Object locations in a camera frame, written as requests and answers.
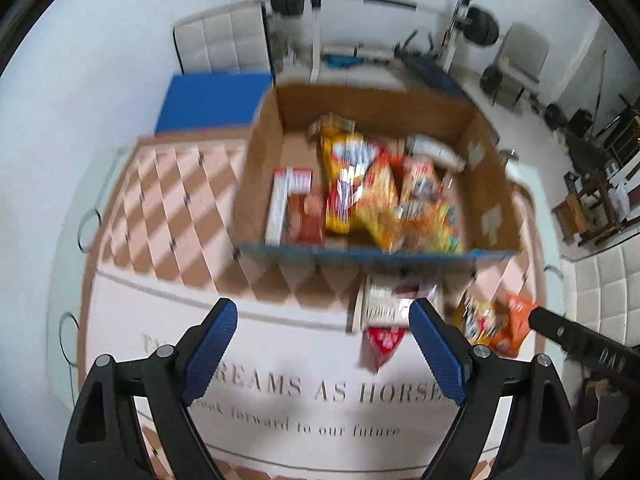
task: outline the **chip bag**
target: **chip bag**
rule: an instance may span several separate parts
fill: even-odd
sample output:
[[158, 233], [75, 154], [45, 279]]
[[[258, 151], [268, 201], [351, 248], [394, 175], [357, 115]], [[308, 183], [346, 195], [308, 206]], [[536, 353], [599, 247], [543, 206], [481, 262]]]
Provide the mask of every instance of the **chip bag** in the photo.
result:
[[404, 161], [404, 179], [402, 180], [401, 203], [436, 202], [439, 196], [439, 184], [428, 158], [408, 157]]
[[360, 134], [323, 135], [321, 147], [329, 183], [325, 225], [329, 231], [347, 234], [367, 171], [384, 150], [366, 142]]
[[393, 253], [401, 245], [402, 224], [394, 213], [398, 205], [396, 184], [386, 156], [377, 158], [360, 188], [354, 216], [383, 251]]
[[462, 252], [456, 209], [445, 200], [440, 200], [435, 207], [435, 213], [438, 249], [444, 253]]
[[489, 301], [474, 301], [466, 292], [453, 313], [452, 322], [472, 345], [489, 346], [498, 331], [493, 304]]
[[507, 357], [516, 358], [522, 342], [531, 330], [529, 314], [535, 303], [516, 294], [507, 294], [507, 322], [491, 338], [489, 347]]

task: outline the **blue cardboard edge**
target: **blue cardboard edge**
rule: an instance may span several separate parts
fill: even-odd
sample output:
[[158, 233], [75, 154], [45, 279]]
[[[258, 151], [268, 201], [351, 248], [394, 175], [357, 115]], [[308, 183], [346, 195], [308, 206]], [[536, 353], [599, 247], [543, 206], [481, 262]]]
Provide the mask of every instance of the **blue cardboard edge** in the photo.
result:
[[267, 246], [252, 242], [240, 242], [238, 250], [247, 256], [278, 257], [283, 260], [315, 260], [319, 262], [356, 262], [380, 263], [393, 265], [428, 264], [447, 262], [473, 262], [478, 260], [501, 261], [514, 257], [516, 251], [485, 251], [473, 249], [466, 253], [383, 253], [377, 248], [347, 248], [337, 249], [319, 246], [280, 245]]

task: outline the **orange snack bag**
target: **orange snack bag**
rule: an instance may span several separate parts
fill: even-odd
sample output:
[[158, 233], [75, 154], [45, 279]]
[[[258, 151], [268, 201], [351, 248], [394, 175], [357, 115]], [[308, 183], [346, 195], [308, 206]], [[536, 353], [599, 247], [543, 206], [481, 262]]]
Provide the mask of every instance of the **orange snack bag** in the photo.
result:
[[507, 357], [516, 358], [524, 338], [531, 330], [529, 314], [537, 305], [516, 294], [507, 294], [506, 307], [507, 323], [492, 337], [489, 348]]
[[387, 253], [397, 251], [404, 239], [402, 224], [393, 211], [397, 204], [398, 193], [391, 166], [386, 157], [381, 156], [367, 171], [354, 216], [378, 247]]

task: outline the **cardboard box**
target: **cardboard box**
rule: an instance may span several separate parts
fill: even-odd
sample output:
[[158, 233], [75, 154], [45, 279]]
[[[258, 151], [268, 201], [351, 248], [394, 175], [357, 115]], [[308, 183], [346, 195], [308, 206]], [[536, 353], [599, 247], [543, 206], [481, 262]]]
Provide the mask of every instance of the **cardboard box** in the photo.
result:
[[[318, 142], [309, 141], [308, 128], [327, 112], [355, 120], [358, 132], [399, 149], [406, 136], [420, 133], [448, 144], [468, 160], [458, 175], [468, 250], [459, 254], [386, 254], [370, 240], [357, 236], [328, 240], [325, 247], [266, 246], [264, 231], [275, 168], [311, 168], [314, 186], [326, 186]], [[232, 242], [247, 256], [279, 260], [359, 262], [380, 267], [494, 264], [520, 251], [520, 235], [511, 186], [493, 138], [490, 124], [472, 103], [427, 89], [394, 92], [325, 85], [271, 89], [253, 126], [234, 204]]]

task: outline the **white chair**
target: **white chair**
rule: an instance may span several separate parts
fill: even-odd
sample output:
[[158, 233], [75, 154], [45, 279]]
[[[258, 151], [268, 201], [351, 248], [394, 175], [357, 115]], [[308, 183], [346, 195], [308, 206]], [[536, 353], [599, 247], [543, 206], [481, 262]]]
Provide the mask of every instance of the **white chair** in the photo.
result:
[[495, 86], [494, 103], [501, 84], [507, 81], [520, 87], [514, 104], [517, 104], [525, 90], [533, 95], [539, 94], [538, 78], [548, 53], [548, 41], [530, 25], [511, 25], [493, 65], [501, 76], [500, 83]]
[[182, 73], [271, 72], [273, 61], [264, 4], [217, 7], [174, 25]]

